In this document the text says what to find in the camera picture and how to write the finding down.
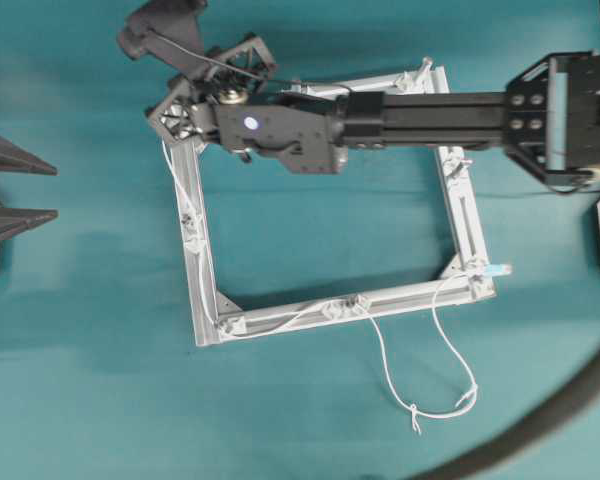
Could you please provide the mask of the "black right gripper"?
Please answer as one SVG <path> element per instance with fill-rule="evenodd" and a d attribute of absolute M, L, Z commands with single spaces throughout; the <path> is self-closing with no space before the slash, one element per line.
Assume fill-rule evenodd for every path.
<path fill-rule="evenodd" d="M 196 75 L 180 73 L 168 82 L 168 94 L 145 111 L 149 125 L 169 145 L 193 138 L 214 140 L 217 105 L 242 105 L 272 81 L 277 64 L 263 39 L 253 33 L 229 49 L 201 56 Z"/>

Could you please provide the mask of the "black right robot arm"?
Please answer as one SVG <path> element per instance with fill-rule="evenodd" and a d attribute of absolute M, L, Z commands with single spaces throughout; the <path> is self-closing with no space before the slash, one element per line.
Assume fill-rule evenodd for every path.
<path fill-rule="evenodd" d="M 324 99 L 265 95 L 263 67 L 244 69 L 150 32 L 148 51 L 180 74 L 151 112 L 160 136 L 197 136 L 249 162 L 296 174 L 337 174 L 352 150 L 499 148 L 548 189 L 569 195 L 600 182 L 600 54 L 545 56 L 502 92 L 395 95 L 342 86 Z"/>

